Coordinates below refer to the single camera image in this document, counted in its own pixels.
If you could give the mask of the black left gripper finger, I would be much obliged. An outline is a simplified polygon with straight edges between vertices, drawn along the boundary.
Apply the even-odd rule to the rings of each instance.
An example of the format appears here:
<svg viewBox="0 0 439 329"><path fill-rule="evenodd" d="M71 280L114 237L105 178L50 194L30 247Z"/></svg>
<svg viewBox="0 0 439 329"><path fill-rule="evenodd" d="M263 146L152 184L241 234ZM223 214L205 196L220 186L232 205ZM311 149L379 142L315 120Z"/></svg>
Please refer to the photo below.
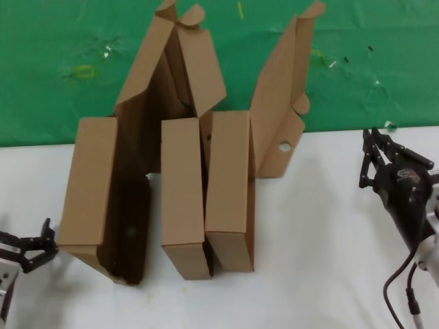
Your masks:
<svg viewBox="0 0 439 329"><path fill-rule="evenodd" d="M40 236L22 238L24 245L44 245L54 243L55 231L50 228L50 218L46 218L40 231Z"/></svg>
<svg viewBox="0 0 439 329"><path fill-rule="evenodd" d="M26 255L23 256L22 260L22 270L23 273L30 273L39 267L52 261L57 255L57 247L41 249L40 253L28 258Z"/></svg>

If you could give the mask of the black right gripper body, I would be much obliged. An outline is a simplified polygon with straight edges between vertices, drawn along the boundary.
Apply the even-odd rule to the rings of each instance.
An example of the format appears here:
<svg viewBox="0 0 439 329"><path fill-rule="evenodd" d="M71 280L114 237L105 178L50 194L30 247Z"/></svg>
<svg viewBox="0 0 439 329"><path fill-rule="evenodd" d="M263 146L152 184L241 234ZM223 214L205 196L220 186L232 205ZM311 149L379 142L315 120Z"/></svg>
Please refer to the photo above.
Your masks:
<svg viewBox="0 0 439 329"><path fill-rule="evenodd" d="M432 192L431 178L424 166L413 162L382 166L375 174L374 192L380 196L409 250L434 233L423 223Z"/></svg>

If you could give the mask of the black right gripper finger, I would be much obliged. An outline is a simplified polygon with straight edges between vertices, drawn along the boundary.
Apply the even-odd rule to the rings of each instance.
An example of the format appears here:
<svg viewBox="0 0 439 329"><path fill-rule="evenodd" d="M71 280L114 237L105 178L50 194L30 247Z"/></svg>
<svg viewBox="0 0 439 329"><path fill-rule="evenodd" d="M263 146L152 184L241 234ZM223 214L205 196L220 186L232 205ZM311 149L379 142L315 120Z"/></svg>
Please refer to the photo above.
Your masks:
<svg viewBox="0 0 439 329"><path fill-rule="evenodd" d="M383 159L379 148L377 147L375 138L368 129L363 130L362 149L364 157L359 174L359 188L366 188L368 186L374 186L374 180L368 177L370 165L373 165L375 171L378 171L383 166Z"/></svg>
<svg viewBox="0 0 439 329"><path fill-rule="evenodd" d="M431 160L398 143L395 143L389 135L382 134L377 128L372 129L372 137L377 147L383 152L390 162L402 159L431 168Z"/></svg>

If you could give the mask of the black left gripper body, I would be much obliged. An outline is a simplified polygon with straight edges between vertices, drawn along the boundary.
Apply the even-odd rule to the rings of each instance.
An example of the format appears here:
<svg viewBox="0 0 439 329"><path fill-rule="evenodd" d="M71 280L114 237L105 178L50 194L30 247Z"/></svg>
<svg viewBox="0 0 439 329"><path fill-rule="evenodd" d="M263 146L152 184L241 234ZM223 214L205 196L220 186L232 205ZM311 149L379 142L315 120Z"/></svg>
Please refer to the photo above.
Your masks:
<svg viewBox="0 0 439 329"><path fill-rule="evenodd" d="M20 238L1 232L1 271L17 270L25 272L25 252Z"/></svg>

